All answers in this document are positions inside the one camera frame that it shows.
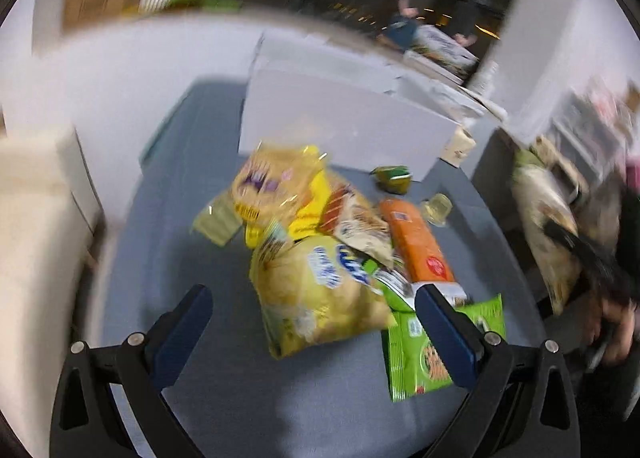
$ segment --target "green snack package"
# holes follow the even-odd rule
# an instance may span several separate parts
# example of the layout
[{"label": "green snack package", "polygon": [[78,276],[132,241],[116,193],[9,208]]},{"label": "green snack package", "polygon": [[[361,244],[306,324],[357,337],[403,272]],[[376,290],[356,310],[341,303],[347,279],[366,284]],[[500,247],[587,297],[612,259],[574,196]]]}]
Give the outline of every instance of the green snack package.
[{"label": "green snack package", "polygon": [[[466,314],[480,331],[493,331],[503,338],[506,336],[500,295],[455,310]],[[400,311],[393,315],[397,325],[388,329],[387,353],[391,400],[398,402],[452,384],[415,312]]]},{"label": "green snack package", "polygon": [[234,209],[229,190],[220,193],[193,221],[193,229],[209,238],[219,247],[224,247],[242,227],[242,218]]},{"label": "green snack package", "polygon": [[405,288],[411,288],[406,279],[406,271],[404,269],[404,261],[400,256],[394,253],[394,268],[388,269],[378,264],[376,260],[367,260],[362,264],[364,271],[372,278],[378,280],[380,288],[385,295],[386,303],[394,312],[413,312],[406,300],[399,294]]}]

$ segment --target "metal screw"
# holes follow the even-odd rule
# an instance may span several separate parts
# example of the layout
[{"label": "metal screw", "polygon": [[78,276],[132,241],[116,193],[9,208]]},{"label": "metal screw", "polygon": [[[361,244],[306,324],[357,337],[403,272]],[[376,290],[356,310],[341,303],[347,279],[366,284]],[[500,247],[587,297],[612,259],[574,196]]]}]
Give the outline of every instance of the metal screw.
[{"label": "metal screw", "polygon": [[484,334],[484,340],[491,346],[497,346],[502,342],[502,337],[500,337],[496,332],[487,332]]},{"label": "metal screw", "polygon": [[560,349],[560,346],[556,341],[549,339],[548,341],[545,341],[545,348],[551,353],[556,353]]},{"label": "metal screw", "polygon": [[71,345],[71,353],[78,354],[84,350],[84,343],[82,341],[76,341]]},{"label": "metal screw", "polygon": [[140,346],[145,341],[145,335],[140,332],[132,333],[127,337],[127,343],[130,346]]}]

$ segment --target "plastic wrapper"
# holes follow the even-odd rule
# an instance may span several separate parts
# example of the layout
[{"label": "plastic wrapper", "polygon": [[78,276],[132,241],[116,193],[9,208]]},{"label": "plastic wrapper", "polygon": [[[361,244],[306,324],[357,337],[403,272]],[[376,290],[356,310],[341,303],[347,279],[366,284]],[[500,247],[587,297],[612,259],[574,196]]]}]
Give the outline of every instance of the plastic wrapper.
[{"label": "plastic wrapper", "polygon": [[[455,307],[466,314],[481,332],[493,331],[506,338],[502,299]],[[416,394],[452,384],[449,372],[424,332],[414,312],[394,312],[396,326],[388,330],[387,371],[391,400],[398,402]]]},{"label": "plastic wrapper", "polygon": [[319,231],[393,267],[389,226],[367,203],[361,202],[350,185],[335,190],[322,213]]},{"label": "plastic wrapper", "polygon": [[193,221],[193,229],[223,247],[242,227],[229,190],[209,202]]},{"label": "plastic wrapper", "polygon": [[404,200],[382,200],[380,212],[389,224],[394,247],[404,260],[410,281],[455,281],[415,205]]},{"label": "plastic wrapper", "polygon": [[[376,261],[367,260],[362,268],[382,285],[386,303],[391,310],[400,312],[415,311],[415,294],[427,281],[409,282],[404,268],[404,261],[397,254],[394,255],[394,268],[380,267]],[[456,282],[432,282],[444,298],[453,306],[469,303],[464,289]]]},{"label": "plastic wrapper", "polygon": [[323,169],[317,151],[260,146],[231,186],[236,212],[260,228],[272,220],[288,227],[312,201],[311,183]]},{"label": "plastic wrapper", "polygon": [[[294,240],[301,240],[307,236],[318,234],[318,225],[322,217],[322,210],[331,194],[331,188],[327,179],[327,174],[321,170],[316,174],[309,184],[310,199],[308,203],[297,210],[291,221],[289,235]],[[262,235],[263,228],[258,224],[247,224],[244,242],[247,247],[255,248]]]},{"label": "plastic wrapper", "polygon": [[379,284],[329,236],[294,245],[273,222],[254,251],[250,277],[275,358],[394,324]]},{"label": "plastic wrapper", "polygon": [[577,234],[574,216],[562,198],[553,175],[543,167],[524,165],[513,173],[513,197],[518,206],[524,235],[545,281],[554,314],[560,315],[580,275],[580,264],[568,250],[542,231],[553,219]]}]

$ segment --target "blue gripper pad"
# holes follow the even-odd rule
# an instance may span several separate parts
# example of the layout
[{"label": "blue gripper pad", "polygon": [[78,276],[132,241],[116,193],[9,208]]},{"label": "blue gripper pad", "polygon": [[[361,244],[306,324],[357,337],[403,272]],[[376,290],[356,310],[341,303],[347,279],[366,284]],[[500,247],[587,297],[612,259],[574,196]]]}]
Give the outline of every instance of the blue gripper pad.
[{"label": "blue gripper pad", "polygon": [[[438,351],[453,383],[466,390],[472,390],[478,378],[477,364],[482,357],[482,350],[480,349],[478,355],[478,351],[472,348],[472,343],[468,343],[454,325],[454,322],[458,322],[457,318],[450,318],[464,314],[453,310],[432,284],[420,287],[415,294],[415,313]],[[469,324],[479,333],[470,321]]]},{"label": "blue gripper pad", "polygon": [[146,348],[149,351],[145,353],[151,363],[150,378],[156,391],[175,384],[212,314],[211,291],[196,285],[175,310],[161,316],[149,330],[149,336],[156,333],[160,339],[156,345],[151,337]]}]

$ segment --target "white wall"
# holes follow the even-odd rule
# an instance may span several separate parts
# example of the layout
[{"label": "white wall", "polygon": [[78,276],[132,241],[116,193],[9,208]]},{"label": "white wall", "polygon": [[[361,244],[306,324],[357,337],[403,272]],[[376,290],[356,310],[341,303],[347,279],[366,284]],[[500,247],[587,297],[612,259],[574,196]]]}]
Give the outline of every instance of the white wall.
[{"label": "white wall", "polygon": [[552,65],[577,0],[513,0],[494,50],[498,63],[492,100],[510,114],[510,130],[523,123],[523,109]]},{"label": "white wall", "polygon": [[501,37],[491,54],[499,65],[492,99],[524,144],[592,76],[620,96],[629,79],[640,81],[640,40],[616,0],[514,0]]},{"label": "white wall", "polygon": [[17,52],[0,69],[7,131],[74,124],[107,218],[123,220],[158,124],[197,78],[246,79],[263,31],[162,17],[86,31],[40,57]]}]

